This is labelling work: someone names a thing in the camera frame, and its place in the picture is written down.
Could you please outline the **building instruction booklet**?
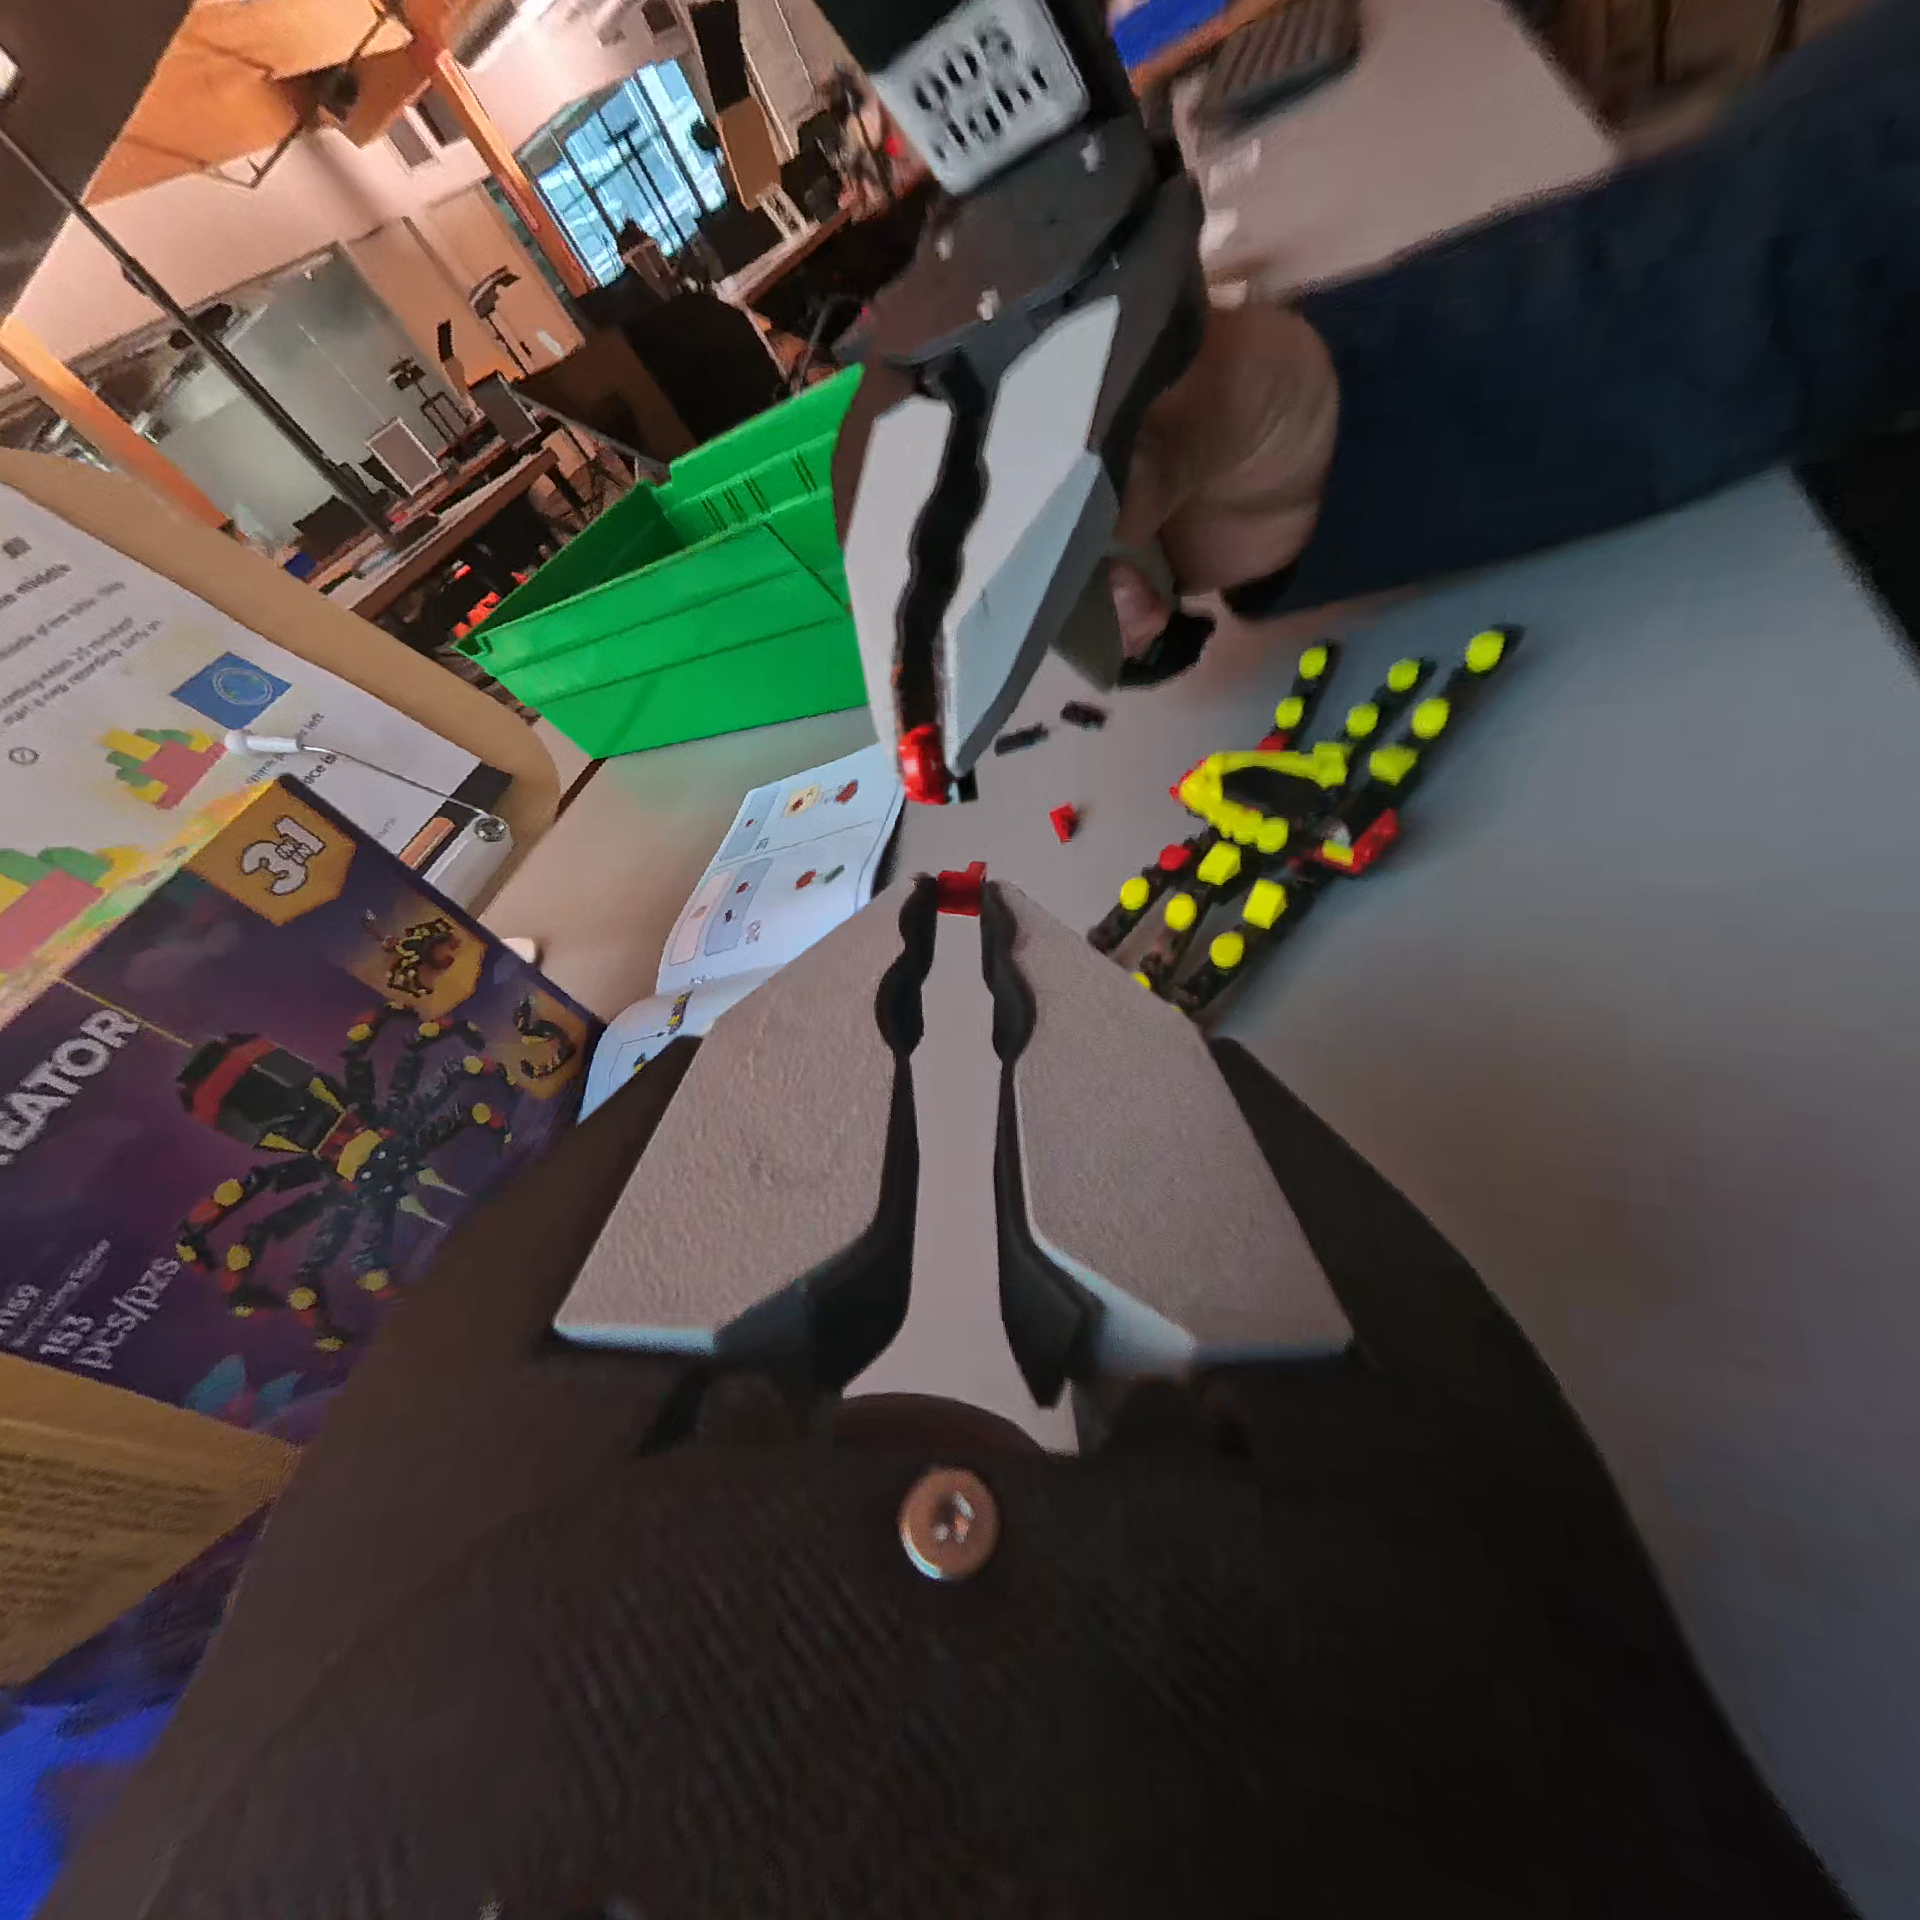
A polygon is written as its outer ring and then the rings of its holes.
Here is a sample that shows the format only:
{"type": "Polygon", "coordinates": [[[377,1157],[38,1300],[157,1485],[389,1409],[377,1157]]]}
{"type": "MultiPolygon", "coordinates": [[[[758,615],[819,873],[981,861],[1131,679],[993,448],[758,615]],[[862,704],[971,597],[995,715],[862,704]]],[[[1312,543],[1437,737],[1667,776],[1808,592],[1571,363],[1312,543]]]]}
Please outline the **building instruction booklet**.
{"type": "Polygon", "coordinates": [[[701,1040],[865,910],[903,805],[893,751],[881,745],[752,790],[668,933],[655,995],[607,1026],[577,1117],[601,1108],[673,1040],[701,1040]]]}

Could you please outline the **instruction sheet on wooden stand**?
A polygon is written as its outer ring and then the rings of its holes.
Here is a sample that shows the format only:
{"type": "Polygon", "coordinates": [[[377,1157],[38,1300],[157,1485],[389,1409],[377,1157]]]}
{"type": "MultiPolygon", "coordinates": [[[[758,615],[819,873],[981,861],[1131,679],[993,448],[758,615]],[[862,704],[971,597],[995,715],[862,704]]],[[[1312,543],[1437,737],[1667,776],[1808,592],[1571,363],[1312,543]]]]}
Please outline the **instruction sheet on wooden stand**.
{"type": "Polygon", "coordinates": [[[450,673],[445,662],[410,650],[359,612],[334,606],[250,545],[192,519],[131,476],[8,448],[2,480],[125,560],[149,566],[248,631],[361,687],[427,733],[509,776],[501,815],[513,852],[491,877],[457,894],[457,901],[479,919],[491,910],[560,811],[564,779],[546,742],[529,723],[450,673]]]}

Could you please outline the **white stand ledge bar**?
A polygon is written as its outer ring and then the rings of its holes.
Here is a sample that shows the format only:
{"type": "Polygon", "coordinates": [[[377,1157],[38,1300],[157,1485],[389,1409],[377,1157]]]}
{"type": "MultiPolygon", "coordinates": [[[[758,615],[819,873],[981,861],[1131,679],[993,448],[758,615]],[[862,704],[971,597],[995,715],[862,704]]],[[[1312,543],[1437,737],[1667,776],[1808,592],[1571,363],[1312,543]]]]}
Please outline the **white stand ledge bar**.
{"type": "Polygon", "coordinates": [[[485,811],[436,808],[398,849],[397,859],[453,903],[477,910],[491,898],[515,855],[506,821],[485,811]]]}

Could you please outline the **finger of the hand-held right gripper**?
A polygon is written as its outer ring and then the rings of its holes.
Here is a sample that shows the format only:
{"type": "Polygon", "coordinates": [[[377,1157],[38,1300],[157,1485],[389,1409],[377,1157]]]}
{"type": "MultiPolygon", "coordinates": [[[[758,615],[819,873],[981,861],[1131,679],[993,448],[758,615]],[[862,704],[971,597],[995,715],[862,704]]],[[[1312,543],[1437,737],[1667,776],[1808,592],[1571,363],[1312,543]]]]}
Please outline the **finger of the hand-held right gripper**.
{"type": "Polygon", "coordinates": [[[857,394],[832,456],[832,506],[854,637],[882,745],[942,715],[942,512],[955,440],[946,395],[857,394]]]}
{"type": "Polygon", "coordinates": [[[981,448],[989,486],[936,646],[950,776],[974,773],[1046,655],[1089,623],[1082,606],[1117,525],[1097,439],[1117,324],[1120,301],[1097,297],[999,381],[981,448]]]}

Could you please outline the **black keyboard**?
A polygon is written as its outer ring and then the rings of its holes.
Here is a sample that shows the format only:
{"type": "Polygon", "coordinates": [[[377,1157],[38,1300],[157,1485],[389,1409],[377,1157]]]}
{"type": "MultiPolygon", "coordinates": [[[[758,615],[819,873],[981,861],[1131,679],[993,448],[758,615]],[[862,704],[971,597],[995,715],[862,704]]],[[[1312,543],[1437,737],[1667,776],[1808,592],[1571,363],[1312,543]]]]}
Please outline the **black keyboard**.
{"type": "Polygon", "coordinates": [[[1345,79],[1363,53],[1359,3],[1288,3],[1238,27],[1197,96],[1202,130],[1245,130],[1345,79]]]}

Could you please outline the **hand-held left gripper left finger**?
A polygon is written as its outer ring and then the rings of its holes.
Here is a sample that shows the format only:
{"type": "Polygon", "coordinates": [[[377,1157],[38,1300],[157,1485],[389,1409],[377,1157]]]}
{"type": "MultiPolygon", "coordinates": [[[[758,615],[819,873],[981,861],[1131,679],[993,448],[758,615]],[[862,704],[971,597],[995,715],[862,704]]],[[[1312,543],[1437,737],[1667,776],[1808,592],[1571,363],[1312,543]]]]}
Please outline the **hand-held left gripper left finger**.
{"type": "Polygon", "coordinates": [[[801,1387],[881,1356],[911,1293],[911,1057],[937,935],[937,879],[904,879],[714,1020],[559,1337],[801,1387]]]}

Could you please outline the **person's right forearm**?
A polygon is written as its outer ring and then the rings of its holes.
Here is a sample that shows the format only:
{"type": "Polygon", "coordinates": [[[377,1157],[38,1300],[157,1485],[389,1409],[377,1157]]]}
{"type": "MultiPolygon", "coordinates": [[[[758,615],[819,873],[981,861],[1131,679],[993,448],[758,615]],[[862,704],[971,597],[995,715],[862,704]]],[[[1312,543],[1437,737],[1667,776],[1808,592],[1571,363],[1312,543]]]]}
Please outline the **person's right forearm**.
{"type": "Polygon", "coordinates": [[[1684,507],[1915,412],[1918,5],[1871,5],[1695,144],[1302,301],[1339,430],[1244,618],[1684,507]]]}

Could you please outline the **green plastic bin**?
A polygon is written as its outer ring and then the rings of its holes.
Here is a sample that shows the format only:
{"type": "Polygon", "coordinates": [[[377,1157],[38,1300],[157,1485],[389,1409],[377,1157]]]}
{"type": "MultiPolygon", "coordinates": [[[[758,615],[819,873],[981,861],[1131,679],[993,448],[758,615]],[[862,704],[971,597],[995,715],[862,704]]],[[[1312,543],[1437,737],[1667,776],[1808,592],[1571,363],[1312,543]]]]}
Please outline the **green plastic bin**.
{"type": "Polygon", "coordinates": [[[867,708],[830,468],[862,370],[639,485],[457,649],[590,758],[867,708]]]}

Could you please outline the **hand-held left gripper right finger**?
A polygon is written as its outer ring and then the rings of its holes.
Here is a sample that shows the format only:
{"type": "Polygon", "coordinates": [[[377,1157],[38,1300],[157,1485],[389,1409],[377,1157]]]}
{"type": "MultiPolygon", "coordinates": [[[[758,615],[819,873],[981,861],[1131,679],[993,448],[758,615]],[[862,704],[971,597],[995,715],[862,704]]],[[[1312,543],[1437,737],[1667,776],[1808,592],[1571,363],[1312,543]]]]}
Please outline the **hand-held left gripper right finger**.
{"type": "Polygon", "coordinates": [[[1354,1327],[1202,1032],[989,879],[999,1318],[1036,1405],[1318,1361],[1354,1327]]]}

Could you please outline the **person's right hand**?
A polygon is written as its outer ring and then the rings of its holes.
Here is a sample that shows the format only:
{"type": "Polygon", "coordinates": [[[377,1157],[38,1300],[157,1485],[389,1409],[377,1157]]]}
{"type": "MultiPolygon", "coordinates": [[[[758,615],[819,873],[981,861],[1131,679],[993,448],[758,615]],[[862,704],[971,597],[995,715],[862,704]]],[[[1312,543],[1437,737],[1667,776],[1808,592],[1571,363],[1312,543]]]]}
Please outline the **person's right hand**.
{"type": "Polygon", "coordinates": [[[1120,496],[1109,592],[1131,659],[1173,610],[1131,557],[1148,545],[1184,597],[1284,578],[1263,618],[1320,609],[1296,567],[1321,514],[1339,407],[1332,350],[1297,302],[1213,307],[1193,364],[1141,423],[1120,496]]]}

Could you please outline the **black yellow brick spider model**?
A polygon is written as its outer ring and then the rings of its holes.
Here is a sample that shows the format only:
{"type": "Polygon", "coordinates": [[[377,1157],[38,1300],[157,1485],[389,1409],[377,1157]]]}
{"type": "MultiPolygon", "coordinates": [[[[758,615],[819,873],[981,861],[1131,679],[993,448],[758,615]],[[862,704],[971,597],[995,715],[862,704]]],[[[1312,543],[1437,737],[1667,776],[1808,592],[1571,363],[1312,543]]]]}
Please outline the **black yellow brick spider model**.
{"type": "Polygon", "coordinates": [[[1125,882],[1089,945],[1213,1026],[1333,888],[1394,853],[1413,798],[1524,644],[1524,624],[1503,623],[1480,628],[1453,660],[1394,659],[1330,730],[1349,646],[1309,644],[1259,745],[1202,755],[1173,782],[1196,829],[1125,882]]]}

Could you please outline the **purple toy set box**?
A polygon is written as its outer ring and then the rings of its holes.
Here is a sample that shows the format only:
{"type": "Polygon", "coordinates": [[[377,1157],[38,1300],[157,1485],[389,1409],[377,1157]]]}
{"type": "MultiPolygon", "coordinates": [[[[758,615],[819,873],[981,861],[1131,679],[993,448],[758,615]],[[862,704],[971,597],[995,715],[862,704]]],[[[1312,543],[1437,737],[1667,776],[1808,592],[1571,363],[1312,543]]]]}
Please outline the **purple toy set box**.
{"type": "Polygon", "coordinates": [[[2,853],[6,1684],[273,1501],[599,1022],[296,779],[2,853]]]}

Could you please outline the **printed instruction sheet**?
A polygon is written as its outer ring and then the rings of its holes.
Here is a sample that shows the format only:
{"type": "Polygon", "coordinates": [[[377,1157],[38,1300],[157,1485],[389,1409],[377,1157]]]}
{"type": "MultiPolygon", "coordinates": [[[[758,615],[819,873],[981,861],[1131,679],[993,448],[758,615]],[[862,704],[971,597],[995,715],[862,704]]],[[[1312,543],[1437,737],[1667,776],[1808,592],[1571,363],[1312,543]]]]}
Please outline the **printed instruction sheet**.
{"type": "MultiPolygon", "coordinates": [[[[2,542],[2,1003],[13,1020],[261,798],[315,798],[345,817],[302,782],[230,751],[230,730],[314,730],[345,745],[427,730],[8,485],[2,542]]],[[[509,776],[485,768],[460,798],[485,798],[501,815],[509,776]]]]}

